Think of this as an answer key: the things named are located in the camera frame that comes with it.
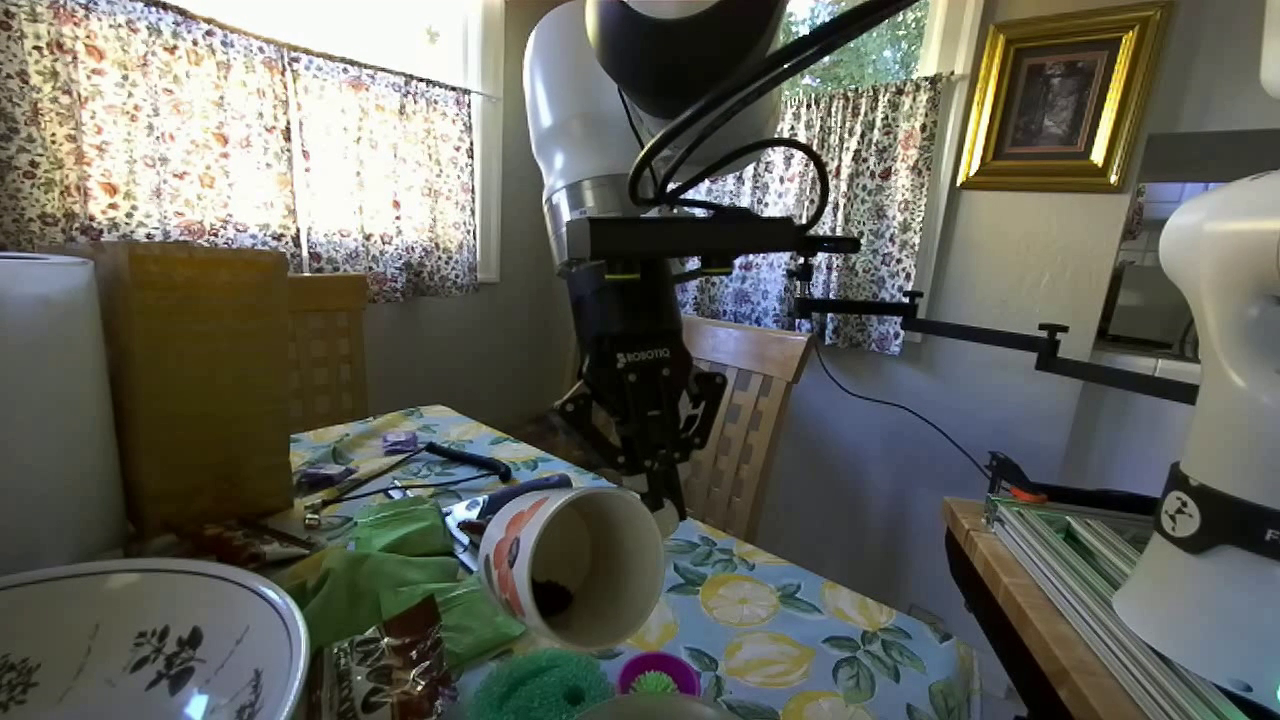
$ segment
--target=curtain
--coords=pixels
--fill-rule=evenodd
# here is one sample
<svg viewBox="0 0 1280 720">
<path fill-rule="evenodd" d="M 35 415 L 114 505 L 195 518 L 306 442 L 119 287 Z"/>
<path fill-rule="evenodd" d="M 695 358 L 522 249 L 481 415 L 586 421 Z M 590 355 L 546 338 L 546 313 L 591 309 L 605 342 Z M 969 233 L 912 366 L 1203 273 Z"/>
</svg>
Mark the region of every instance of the curtain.
<svg viewBox="0 0 1280 720">
<path fill-rule="evenodd" d="M 277 249 L 376 301 L 476 281 L 473 91 L 143 0 L 0 4 L 0 249 Z"/>
<path fill-rule="evenodd" d="M 786 107 L 782 137 L 830 159 L 830 206 L 816 236 L 858 236 L 858 256 L 823 252 L 811 281 L 790 281 L 791 256 L 741 256 L 732 274 L 691 281 L 679 301 L 704 316 L 790 328 L 791 301 L 908 301 L 930 206 L 950 75 L 799 97 Z M 702 195 L 750 202 L 766 215 L 807 215 L 816 167 L 799 152 L 766 152 L 753 167 L 712 181 Z M 899 321 L 823 316 L 820 337 L 844 349 L 899 351 Z"/>
<path fill-rule="evenodd" d="M 476 281 L 473 97 L 295 60 L 292 99 L 306 268 L 387 301 Z"/>
</svg>

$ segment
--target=wooden chair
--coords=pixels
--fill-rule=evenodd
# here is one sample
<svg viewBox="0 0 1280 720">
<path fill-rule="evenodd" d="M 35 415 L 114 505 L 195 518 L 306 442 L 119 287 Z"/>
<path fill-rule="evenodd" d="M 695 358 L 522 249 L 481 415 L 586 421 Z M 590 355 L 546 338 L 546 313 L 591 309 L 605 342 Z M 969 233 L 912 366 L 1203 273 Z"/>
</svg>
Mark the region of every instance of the wooden chair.
<svg viewBox="0 0 1280 720">
<path fill-rule="evenodd" d="M 367 274 L 290 274 L 290 430 L 364 415 Z"/>
<path fill-rule="evenodd" d="M 688 517 L 753 538 L 777 424 L 799 379 L 807 337 L 684 313 L 684 342 L 702 366 L 729 379 L 710 442 L 684 462 Z"/>
</svg>

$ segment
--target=white mug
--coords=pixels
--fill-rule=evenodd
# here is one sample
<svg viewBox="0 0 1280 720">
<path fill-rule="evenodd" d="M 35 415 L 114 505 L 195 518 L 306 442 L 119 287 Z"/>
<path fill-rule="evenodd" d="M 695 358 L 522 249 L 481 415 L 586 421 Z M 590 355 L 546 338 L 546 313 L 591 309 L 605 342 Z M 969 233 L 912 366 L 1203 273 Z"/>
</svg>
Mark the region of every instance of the white mug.
<svg viewBox="0 0 1280 720">
<path fill-rule="evenodd" d="M 526 626 L 570 649 L 642 631 L 666 592 L 666 534 L 622 488 L 530 490 L 484 526 L 476 571 Z"/>
</svg>

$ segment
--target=framed picture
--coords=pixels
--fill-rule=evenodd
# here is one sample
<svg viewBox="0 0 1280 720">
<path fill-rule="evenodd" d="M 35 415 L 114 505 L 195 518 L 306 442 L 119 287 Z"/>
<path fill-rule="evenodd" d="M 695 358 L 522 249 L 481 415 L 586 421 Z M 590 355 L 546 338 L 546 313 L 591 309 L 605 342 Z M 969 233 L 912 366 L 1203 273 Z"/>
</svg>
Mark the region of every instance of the framed picture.
<svg viewBox="0 0 1280 720">
<path fill-rule="evenodd" d="M 1162 4 L 996 22 L 961 187 L 1115 191 L 1148 107 Z"/>
</svg>

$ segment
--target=plate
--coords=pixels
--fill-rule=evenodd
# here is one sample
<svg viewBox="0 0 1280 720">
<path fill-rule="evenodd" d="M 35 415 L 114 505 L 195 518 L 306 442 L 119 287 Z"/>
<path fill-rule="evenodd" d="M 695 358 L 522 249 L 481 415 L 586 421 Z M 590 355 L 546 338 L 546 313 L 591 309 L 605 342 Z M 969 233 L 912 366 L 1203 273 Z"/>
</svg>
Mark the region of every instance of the plate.
<svg viewBox="0 0 1280 720">
<path fill-rule="evenodd" d="M 0 716 L 277 720 L 307 624 L 274 579 L 210 561 L 0 577 Z"/>
</svg>

